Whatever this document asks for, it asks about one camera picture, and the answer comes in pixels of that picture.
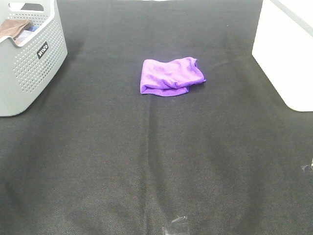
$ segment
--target table surface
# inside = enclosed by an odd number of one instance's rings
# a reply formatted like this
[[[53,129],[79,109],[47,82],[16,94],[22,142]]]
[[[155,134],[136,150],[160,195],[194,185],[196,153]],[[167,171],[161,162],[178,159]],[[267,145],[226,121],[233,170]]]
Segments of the table surface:
[[[251,56],[261,0],[58,3],[68,57],[0,118],[0,234],[313,234],[313,113]],[[207,82],[141,95],[145,59],[192,56]]]

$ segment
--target clear plastic piece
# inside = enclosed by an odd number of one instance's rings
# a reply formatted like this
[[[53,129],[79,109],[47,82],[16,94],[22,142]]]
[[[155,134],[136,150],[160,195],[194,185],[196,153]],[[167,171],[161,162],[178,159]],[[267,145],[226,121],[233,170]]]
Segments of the clear plastic piece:
[[[187,217],[178,217],[169,226],[163,227],[163,235],[190,235]]]

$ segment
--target brown cloth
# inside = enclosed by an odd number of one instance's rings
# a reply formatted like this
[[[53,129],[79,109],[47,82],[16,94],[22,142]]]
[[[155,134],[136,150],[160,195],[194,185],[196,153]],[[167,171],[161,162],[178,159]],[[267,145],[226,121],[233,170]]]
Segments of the brown cloth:
[[[15,38],[28,27],[30,27],[30,20],[5,20],[0,25],[0,38],[3,36]]]

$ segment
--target white bin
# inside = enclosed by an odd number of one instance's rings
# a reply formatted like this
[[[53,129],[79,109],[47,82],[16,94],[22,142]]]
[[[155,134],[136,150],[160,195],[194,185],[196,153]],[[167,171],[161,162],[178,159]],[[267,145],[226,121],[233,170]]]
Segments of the white bin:
[[[264,0],[252,55],[290,108],[313,111],[313,0]]]
[[[17,10],[11,2],[40,4],[44,10]],[[32,21],[39,27],[16,45],[0,38],[0,116],[23,112],[43,91],[62,65],[67,47],[56,0],[0,0],[0,23],[6,19]]]

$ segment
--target white box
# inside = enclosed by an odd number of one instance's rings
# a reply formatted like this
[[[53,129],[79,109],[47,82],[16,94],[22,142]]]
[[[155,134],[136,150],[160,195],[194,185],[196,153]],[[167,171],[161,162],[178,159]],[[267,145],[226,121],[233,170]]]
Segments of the white box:
[[[264,0],[252,55],[290,108],[313,111],[313,0]]]

